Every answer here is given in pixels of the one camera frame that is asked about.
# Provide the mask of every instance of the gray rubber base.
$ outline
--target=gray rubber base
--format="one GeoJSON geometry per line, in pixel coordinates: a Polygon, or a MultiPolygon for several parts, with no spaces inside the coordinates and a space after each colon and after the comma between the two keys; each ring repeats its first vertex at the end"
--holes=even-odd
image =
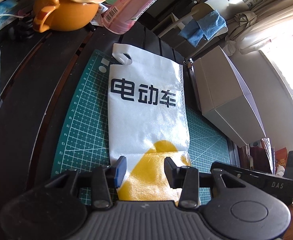
{"type": "Polygon", "coordinates": [[[70,240],[220,240],[195,212],[173,201],[117,202],[108,211],[93,212],[70,240]]]}

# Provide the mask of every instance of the blue towel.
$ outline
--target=blue towel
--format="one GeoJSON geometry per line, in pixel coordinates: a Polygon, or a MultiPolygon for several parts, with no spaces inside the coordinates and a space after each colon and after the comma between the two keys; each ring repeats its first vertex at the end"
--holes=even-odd
{"type": "Polygon", "coordinates": [[[225,20],[214,10],[198,21],[192,19],[179,35],[196,47],[202,38],[211,39],[223,27],[226,27],[225,20]]]}

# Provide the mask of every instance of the plastic container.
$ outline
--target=plastic container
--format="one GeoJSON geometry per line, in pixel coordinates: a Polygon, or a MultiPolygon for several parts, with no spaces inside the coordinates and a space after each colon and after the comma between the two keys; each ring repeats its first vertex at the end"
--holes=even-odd
{"type": "Polygon", "coordinates": [[[117,0],[102,18],[103,25],[116,34],[127,32],[156,0],[117,0]]]}

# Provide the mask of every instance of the barcode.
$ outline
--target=barcode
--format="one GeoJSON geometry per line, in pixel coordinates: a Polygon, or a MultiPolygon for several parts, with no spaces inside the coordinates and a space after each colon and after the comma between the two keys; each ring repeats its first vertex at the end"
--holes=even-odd
{"type": "Polygon", "coordinates": [[[111,9],[108,14],[105,16],[105,19],[107,20],[107,22],[111,22],[112,19],[118,14],[119,10],[117,7],[114,7],[113,9],[111,9]]]}

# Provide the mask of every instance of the cutting mat grid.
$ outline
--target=cutting mat grid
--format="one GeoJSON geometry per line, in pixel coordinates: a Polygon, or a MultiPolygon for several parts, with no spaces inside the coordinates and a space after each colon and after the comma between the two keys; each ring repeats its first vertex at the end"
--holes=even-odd
{"type": "MultiPolygon", "coordinates": [[[[109,164],[108,80],[109,65],[115,63],[108,55],[95,50],[73,95],[60,134],[52,176],[67,169],[81,172],[109,164]]],[[[230,163],[226,138],[214,130],[193,110],[186,108],[190,131],[189,154],[192,165],[209,172],[214,161],[230,163]]],[[[84,204],[91,203],[90,190],[80,192],[84,204]]],[[[208,189],[200,189],[201,203],[210,200],[208,189]]]]}

